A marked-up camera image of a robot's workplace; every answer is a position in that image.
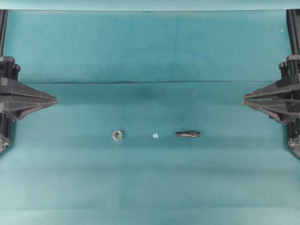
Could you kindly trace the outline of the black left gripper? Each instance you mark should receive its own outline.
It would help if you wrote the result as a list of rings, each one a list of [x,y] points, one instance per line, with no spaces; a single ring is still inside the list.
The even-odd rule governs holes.
[[[42,100],[51,100],[50,103],[38,103],[33,105],[11,104],[7,108],[1,106],[0,113],[0,152],[3,153],[11,143],[12,120],[22,120],[27,115],[39,110],[46,109],[58,104],[56,97],[45,92],[31,88],[21,82],[18,82],[18,73],[21,67],[15,63],[13,57],[0,58],[0,77],[7,78],[0,80],[0,93],[12,96],[21,96],[29,98],[40,98]]]

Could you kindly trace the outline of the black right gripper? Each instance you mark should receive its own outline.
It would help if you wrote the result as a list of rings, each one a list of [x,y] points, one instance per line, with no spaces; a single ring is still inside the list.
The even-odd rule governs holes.
[[[300,61],[279,64],[281,80],[244,95],[243,104],[286,124],[287,142],[291,152],[300,151],[300,82],[285,79],[300,73]]]

